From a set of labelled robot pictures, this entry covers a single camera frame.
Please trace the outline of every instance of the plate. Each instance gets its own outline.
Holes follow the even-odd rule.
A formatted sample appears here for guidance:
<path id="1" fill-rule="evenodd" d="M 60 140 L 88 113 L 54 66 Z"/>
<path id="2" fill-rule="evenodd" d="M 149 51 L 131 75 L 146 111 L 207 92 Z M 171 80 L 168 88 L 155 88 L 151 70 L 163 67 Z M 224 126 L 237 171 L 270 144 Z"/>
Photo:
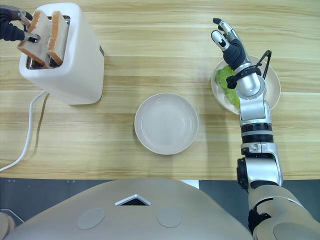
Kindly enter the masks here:
<path id="1" fill-rule="evenodd" d="M 177 154 L 188 148 L 198 132 L 195 108 L 182 96 L 158 93 L 145 100 L 134 118 L 137 138 L 150 151 Z"/>
<path id="2" fill-rule="evenodd" d="M 260 58 L 256 56 L 249 55 L 249 59 L 253 65 L 257 64 Z M 263 73 L 266 67 L 266 62 L 262 61 L 262 66 L 260 66 L 260 70 Z M 213 91 L 213 95 L 215 96 L 218 103 L 226 110 L 231 113 L 239 114 L 236 107 L 229 101 L 229 99 L 225 96 L 225 92 L 223 88 L 217 83 L 216 81 L 216 74 L 219 69 L 223 69 L 227 66 L 227 63 L 222 60 L 218 63 L 215 67 L 214 72 L 211 77 L 211 88 Z M 270 109 L 272 110 L 278 103 L 281 94 L 281 86 L 278 75 L 276 74 L 275 70 L 269 65 L 268 72 L 265 76 L 265 87 L 266 92 L 264 99 L 269 103 Z"/>

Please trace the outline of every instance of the lettuce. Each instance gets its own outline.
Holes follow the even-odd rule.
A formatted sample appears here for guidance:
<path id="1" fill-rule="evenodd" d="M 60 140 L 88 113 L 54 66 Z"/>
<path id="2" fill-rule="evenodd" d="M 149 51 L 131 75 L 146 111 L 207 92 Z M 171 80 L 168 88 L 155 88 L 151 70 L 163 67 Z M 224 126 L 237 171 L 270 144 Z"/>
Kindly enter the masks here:
<path id="1" fill-rule="evenodd" d="M 236 89 L 229 89 L 227 78 L 229 76 L 234 75 L 235 72 L 231 69 L 229 65 L 225 66 L 222 69 L 219 69 L 216 72 L 215 79 L 219 83 L 219 85 L 223 88 L 225 96 L 229 99 L 229 101 L 236 107 L 236 109 L 240 108 L 240 100 L 236 93 Z"/>

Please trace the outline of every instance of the wood grain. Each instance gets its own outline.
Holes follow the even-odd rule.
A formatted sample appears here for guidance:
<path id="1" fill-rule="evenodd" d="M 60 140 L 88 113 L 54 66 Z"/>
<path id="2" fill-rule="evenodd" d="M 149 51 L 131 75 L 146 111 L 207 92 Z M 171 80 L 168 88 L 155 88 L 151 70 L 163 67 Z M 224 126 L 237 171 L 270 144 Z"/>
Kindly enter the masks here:
<path id="1" fill-rule="evenodd" d="M 210 38 L 213 17 L 232 24 L 249 54 L 272 50 L 271 66 L 282 90 L 272 111 L 273 130 L 284 178 L 320 177 L 320 1 L 77 3 L 105 51 L 102 98 L 70 106 L 49 95 L 39 124 L 43 97 L 34 107 L 27 156 L 1 177 L 235 180 L 241 131 L 238 116 L 220 107 L 211 90 L 211 74 L 222 59 Z M 12 5 L 9 0 L 1 4 Z M 42 4 L 14 3 L 31 13 Z M 21 154 L 29 103 L 41 91 L 21 77 L 16 47 L 0 41 L 0 167 Z M 139 105 L 160 92 L 185 97 L 199 115 L 195 142 L 172 156 L 145 149 L 133 129 Z"/>

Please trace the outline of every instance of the robot finger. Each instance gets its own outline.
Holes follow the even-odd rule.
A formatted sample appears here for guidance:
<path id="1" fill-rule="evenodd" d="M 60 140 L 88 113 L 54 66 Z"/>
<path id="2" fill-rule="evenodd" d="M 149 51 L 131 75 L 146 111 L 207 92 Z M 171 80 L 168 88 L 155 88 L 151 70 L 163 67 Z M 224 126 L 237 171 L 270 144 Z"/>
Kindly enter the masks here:
<path id="1" fill-rule="evenodd" d="M 218 30 L 214 30 L 211 33 L 211 38 L 222 51 L 227 50 L 230 46 L 229 41 Z"/>

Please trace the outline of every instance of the bread slice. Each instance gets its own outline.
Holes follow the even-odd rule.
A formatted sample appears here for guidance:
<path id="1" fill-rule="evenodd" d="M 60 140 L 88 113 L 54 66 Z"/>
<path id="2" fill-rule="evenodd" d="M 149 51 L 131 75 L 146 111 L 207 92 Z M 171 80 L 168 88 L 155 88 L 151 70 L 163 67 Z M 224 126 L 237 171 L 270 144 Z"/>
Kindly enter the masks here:
<path id="1" fill-rule="evenodd" d="M 33 19 L 28 28 L 28 33 L 37 34 L 40 40 L 37 43 L 29 41 L 21 41 L 17 48 L 37 61 L 40 65 L 45 66 L 48 57 L 47 46 L 51 34 L 51 22 L 46 14 L 41 10 L 36 10 L 33 14 Z"/>
<path id="2" fill-rule="evenodd" d="M 47 53 L 58 65 L 61 65 L 64 61 L 69 25 L 60 11 L 52 13 L 51 22 L 51 36 Z"/>

